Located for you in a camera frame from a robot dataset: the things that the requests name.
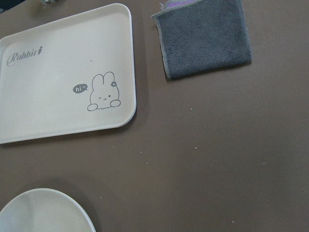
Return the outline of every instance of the folded towel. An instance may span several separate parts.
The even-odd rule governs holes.
[[[240,0],[170,0],[163,9],[152,18],[168,78],[251,62]]]

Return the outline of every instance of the cartoon rabbit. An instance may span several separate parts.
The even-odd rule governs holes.
[[[117,107],[120,104],[119,89],[115,82],[114,73],[107,72],[104,75],[96,75],[92,80],[88,111]]]

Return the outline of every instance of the white plate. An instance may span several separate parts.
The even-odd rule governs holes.
[[[48,188],[20,194],[0,212],[1,232],[95,232],[84,209],[68,195]]]
[[[0,40],[0,143],[126,124],[136,110],[132,21],[119,3]]]

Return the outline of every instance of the rabbit ear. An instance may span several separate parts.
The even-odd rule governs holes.
[[[104,84],[105,85],[110,85],[113,81],[115,81],[114,73],[107,72],[104,74]]]
[[[104,77],[101,74],[96,75],[92,79],[92,88],[95,89],[96,87],[104,84]]]

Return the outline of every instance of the table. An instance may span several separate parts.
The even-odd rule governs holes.
[[[0,38],[112,0],[27,0]],[[150,16],[133,17],[137,111],[125,126],[0,146],[0,208],[51,188],[98,232],[303,232],[309,227],[309,1],[243,0],[251,65],[167,81]]]

